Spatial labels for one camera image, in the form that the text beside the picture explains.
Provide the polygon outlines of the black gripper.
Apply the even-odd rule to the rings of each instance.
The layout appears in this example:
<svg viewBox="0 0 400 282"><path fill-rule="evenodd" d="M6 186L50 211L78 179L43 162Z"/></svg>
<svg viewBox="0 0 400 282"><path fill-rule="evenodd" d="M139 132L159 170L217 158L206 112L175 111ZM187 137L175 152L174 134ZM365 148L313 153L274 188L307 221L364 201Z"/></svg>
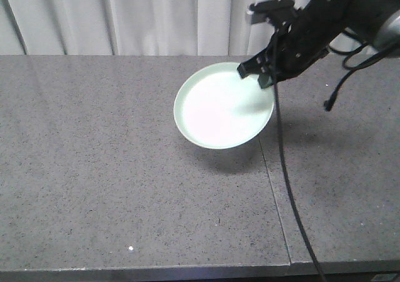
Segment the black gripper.
<svg viewBox="0 0 400 282"><path fill-rule="evenodd" d="M328 53L328 44L344 30L347 0L310 0L296 9L291 23L274 26L277 31L266 49L237 67L240 78L258 74L261 89L275 81L295 78Z"/></svg>

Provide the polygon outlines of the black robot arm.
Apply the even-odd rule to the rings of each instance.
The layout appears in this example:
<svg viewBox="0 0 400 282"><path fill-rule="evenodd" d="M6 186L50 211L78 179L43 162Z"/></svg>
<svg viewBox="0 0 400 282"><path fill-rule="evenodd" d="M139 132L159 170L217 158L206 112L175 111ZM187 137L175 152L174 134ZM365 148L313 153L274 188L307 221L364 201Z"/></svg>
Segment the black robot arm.
<svg viewBox="0 0 400 282"><path fill-rule="evenodd" d="M294 0L269 0L251 4L249 12L251 24L270 21L276 28L268 46L237 67L241 78L257 74L261 88L273 66L278 81L299 76L347 28L377 51L399 41L390 28L399 20L399 0L310 0L298 9Z"/></svg>

